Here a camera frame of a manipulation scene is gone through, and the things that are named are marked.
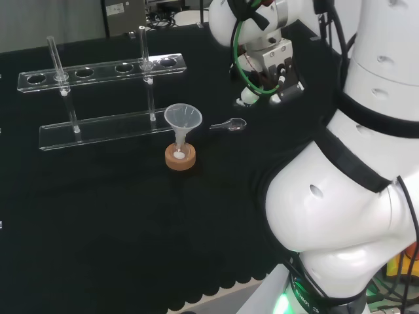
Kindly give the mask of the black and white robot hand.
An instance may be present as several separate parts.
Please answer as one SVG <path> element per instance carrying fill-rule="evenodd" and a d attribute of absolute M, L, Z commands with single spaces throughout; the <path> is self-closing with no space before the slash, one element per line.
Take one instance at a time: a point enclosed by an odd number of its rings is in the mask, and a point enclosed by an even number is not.
<path fill-rule="evenodd" d="M 263 99 L 276 107 L 304 92 L 289 39 L 265 48 L 257 43 L 238 46 L 232 67 L 246 85 L 237 99 L 239 105 L 250 107 Z"/>

